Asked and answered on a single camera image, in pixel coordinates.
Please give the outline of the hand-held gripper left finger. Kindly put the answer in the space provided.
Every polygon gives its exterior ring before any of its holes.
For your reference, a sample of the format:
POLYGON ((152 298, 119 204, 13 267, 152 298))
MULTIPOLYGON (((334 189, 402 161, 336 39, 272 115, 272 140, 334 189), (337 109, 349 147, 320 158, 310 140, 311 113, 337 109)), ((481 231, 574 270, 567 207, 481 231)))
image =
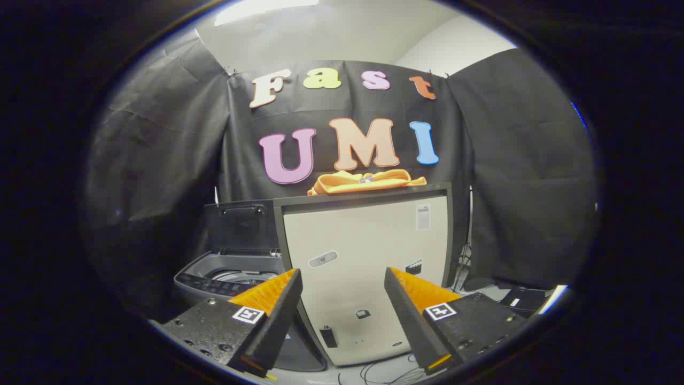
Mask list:
POLYGON ((266 378, 289 332, 302 290, 301 271, 293 268, 232 299, 204 299, 160 330, 200 357, 266 378))

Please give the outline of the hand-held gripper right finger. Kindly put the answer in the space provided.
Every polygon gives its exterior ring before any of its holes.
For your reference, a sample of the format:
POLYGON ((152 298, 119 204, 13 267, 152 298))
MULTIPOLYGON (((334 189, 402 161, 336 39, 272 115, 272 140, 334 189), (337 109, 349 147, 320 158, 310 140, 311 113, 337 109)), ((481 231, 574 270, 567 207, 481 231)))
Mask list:
POLYGON ((527 323, 484 294, 460 296, 389 266, 384 290, 427 375, 476 360, 518 335, 527 323))

